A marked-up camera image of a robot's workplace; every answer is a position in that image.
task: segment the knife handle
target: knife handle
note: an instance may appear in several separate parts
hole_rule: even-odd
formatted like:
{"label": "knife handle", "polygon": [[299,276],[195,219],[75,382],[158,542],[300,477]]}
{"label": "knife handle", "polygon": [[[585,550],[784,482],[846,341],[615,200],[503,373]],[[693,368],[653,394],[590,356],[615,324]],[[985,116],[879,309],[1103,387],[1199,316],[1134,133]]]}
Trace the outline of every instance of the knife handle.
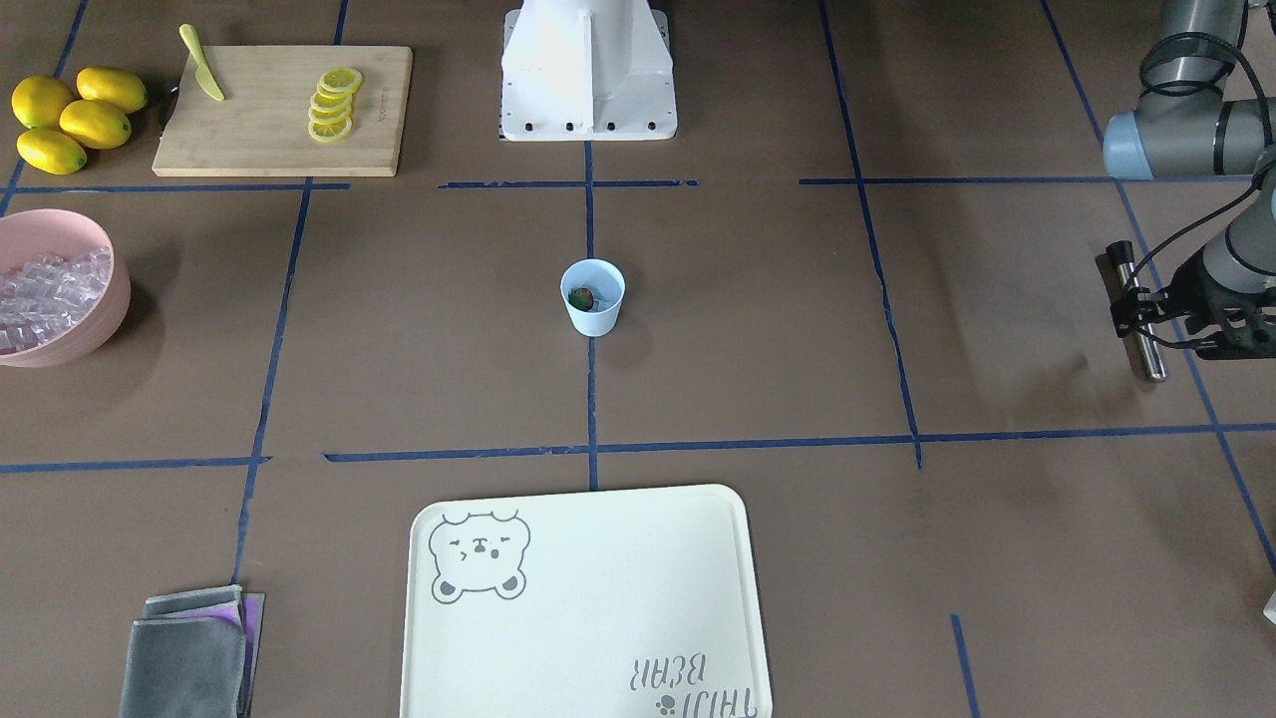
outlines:
{"label": "knife handle", "polygon": [[195,26],[184,24],[177,28],[177,34],[186,43],[186,48],[190,50],[190,56],[195,59],[195,64],[207,68],[208,60],[204,59],[204,48],[199,45],[199,34],[195,33]]}

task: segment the wooden cutting board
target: wooden cutting board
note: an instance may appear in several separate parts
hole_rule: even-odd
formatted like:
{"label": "wooden cutting board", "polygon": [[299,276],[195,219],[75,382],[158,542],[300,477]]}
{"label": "wooden cutting board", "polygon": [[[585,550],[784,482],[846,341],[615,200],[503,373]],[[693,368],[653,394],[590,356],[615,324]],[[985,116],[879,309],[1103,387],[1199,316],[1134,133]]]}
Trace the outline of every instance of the wooden cutting board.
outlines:
{"label": "wooden cutting board", "polygon": [[[226,99],[200,89],[188,59],[152,165],[156,175],[394,176],[410,47],[244,45],[209,46],[204,54]],[[364,73],[364,84],[355,94],[353,130],[324,144],[306,131],[306,111],[319,78],[339,66]]]}

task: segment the bear ear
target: bear ear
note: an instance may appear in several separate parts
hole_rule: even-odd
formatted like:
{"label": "bear ear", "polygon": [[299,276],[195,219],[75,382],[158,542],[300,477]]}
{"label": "bear ear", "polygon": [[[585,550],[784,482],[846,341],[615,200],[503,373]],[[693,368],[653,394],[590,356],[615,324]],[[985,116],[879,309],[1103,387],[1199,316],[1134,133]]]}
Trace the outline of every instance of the bear ear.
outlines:
{"label": "bear ear", "polygon": [[434,585],[430,588],[434,593],[434,601],[439,603],[456,603],[461,598],[461,589],[443,580],[443,576],[434,579]]}
{"label": "bear ear", "polygon": [[513,576],[496,584],[496,596],[510,601],[518,598],[518,594],[523,593],[524,588],[527,588],[527,576],[522,571],[514,571]]}

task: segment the white tray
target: white tray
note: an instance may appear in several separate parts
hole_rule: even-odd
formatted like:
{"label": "white tray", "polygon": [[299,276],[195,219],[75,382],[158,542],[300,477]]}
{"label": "white tray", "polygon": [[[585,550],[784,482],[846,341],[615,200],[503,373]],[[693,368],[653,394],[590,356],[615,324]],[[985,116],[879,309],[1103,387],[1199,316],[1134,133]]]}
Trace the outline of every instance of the white tray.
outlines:
{"label": "white tray", "polygon": [[402,718],[771,709],[748,519],[731,490],[443,502],[412,523]]}

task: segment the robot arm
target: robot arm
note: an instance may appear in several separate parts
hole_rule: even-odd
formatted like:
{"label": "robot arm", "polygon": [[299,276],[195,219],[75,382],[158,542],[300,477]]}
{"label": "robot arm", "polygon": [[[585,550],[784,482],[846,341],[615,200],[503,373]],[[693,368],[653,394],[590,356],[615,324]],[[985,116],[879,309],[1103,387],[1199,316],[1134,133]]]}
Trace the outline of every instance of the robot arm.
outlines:
{"label": "robot arm", "polygon": [[[1258,194],[1244,212],[1205,244],[1170,283],[1151,292],[1138,286],[1125,261],[1125,283],[1113,302],[1118,335],[1137,332],[1202,358],[1276,357],[1276,142],[1272,108],[1253,68],[1240,54],[1247,0],[1166,0],[1157,42],[1139,66],[1143,94],[1138,107],[1111,119],[1104,161],[1118,179],[1164,176],[1253,176],[1245,194],[1162,242]],[[1258,98],[1226,102],[1222,87],[1240,65]],[[1129,247],[1109,247],[1123,263]],[[1184,342],[1160,339],[1151,324],[1184,318]]]}

